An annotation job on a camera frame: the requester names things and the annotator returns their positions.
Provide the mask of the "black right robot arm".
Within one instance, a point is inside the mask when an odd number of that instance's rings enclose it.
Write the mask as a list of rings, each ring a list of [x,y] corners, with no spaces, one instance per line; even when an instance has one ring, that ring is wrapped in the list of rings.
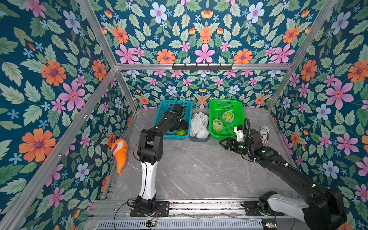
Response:
[[[250,127],[249,119],[234,129],[236,138],[219,142],[226,150],[240,154],[246,161],[257,163],[277,175],[303,199],[289,198],[269,191],[259,197],[257,208],[263,215],[283,213],[301,220],[311,230],[337,230],[347,222],[343,195],[327,189],[290,165],[278,151],[264,145],[261,134]]]

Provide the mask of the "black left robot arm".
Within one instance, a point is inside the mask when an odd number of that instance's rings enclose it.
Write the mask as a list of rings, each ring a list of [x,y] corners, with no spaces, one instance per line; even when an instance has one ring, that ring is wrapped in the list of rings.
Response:
[[[167,132],[189,131],[189,123],[184,119],[186,112],[184,103],[175,101],[162,115],[161,120],[150,129],[140,133],[137,156],[142,166],[142,181],[140,193],[133,203],[133,207],[145,215],[156,212],[156,172],[158,162],[163,156],[163,141]]]

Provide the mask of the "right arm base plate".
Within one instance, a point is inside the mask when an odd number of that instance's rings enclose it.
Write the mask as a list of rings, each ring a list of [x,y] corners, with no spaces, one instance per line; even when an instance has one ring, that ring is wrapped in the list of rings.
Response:
[[[247,216],[285,216],[284,213],[274,212],[269,205],[259,200],[245,200],[241,203]]]

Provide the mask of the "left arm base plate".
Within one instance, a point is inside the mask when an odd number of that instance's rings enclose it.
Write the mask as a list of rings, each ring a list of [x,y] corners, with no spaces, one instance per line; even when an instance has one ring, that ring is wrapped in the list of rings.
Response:
[[[135,201],[131,208],[131,217],[168,217],[169,201]]]

